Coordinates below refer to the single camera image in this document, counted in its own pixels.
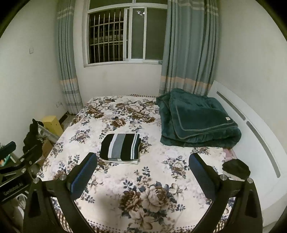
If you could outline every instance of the floral bedspread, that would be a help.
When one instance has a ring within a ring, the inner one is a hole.
[[[139,164],[115,164],[99,158],[108,133],[139,133]],[[203,194],[188,167],[189,155],[199,153],[222,173],[222,148],[176,147],[160,143],[161,121],[154,97],[94,98],[74,118],[47,157],[38,176],[57,179],[69,173],[89,152],[98,166],[76,200],[90,225],[102,232],[188,232],[202,218],[211,200]],[[54,207],[60,206],[53,200]],[[230,199],[222,221],[232,208]]]

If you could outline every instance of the electrical outlet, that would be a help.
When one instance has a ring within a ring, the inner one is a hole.
[[[57,108],[60,107],[60,105],[63,105],[63,103],[62,103],[61,101],[58,101],[58,102],[56,103]]]

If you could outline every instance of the black and white striped fabric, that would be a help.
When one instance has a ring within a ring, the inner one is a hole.
[[[138,133],[108,134],[102,141],[100,157],[114,163],[138,164],[140,142]]]

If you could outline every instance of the metal security grille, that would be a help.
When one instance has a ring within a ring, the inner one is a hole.
[[[123,61],[124,9],[89,15],[89,63]]]

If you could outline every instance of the folded clothing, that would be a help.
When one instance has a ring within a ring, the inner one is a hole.
[[[241,138],[238,125],[215,98],[175,88],[156,102],[165,145],[232,148]]]
[[[114,163],[138,164],[139,145],[138,133],[111,133],[101,144],[100,157]]]
[[[240,159],[232,159],[223,163],[222,170],[242,180],[246,180],[250,175],[249,167]]]

